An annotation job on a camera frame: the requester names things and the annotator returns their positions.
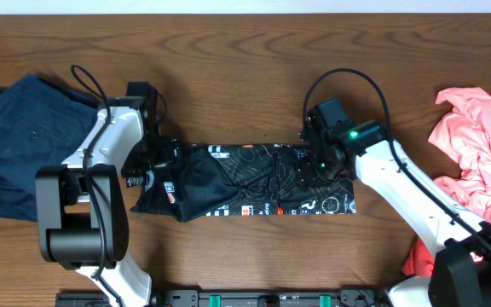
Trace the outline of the black printed cycling jersey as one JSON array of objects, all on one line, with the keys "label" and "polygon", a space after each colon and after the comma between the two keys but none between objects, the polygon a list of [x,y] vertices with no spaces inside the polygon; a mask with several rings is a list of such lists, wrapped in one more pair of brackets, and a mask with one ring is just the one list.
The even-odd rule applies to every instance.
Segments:
[{"label": "black printed cycling jersey", "polygon": [[352,182],[307,188],[299,174],[305,146],[170,145],[143,178],[127,181],[142,191],[133,212],[179,222],[203,216],[354,214]]}]

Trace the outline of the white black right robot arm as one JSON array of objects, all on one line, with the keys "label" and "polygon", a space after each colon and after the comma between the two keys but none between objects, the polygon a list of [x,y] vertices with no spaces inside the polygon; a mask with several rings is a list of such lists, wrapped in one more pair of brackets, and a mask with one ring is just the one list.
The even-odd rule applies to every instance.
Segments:
[{"label": "white black right robot arm", "polygon": [[298,167],[305,188],[358,179],[412,227],[434,258],[431,276],[383,291],[387,306],[491,306],[491,223],[426,176],[376,121],[358,125],[337,99],[303,111],[310,153]]}]

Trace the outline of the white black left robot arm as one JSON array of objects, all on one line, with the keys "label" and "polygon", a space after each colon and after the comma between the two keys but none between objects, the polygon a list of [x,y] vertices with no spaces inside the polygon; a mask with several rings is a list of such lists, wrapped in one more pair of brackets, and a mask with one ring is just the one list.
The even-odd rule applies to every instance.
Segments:
[{"label": "white black left robot arm", "polygon": [[149,190],[180,155],[160,136],[161,94],[130,82],[124,96],[104,98],[93,129],[59,165],[36,178],[42,257],[87,277],[96,293],[59,293],[58,306],[163,306],[163,294],[128,251],[130,227],[120,179]]}]

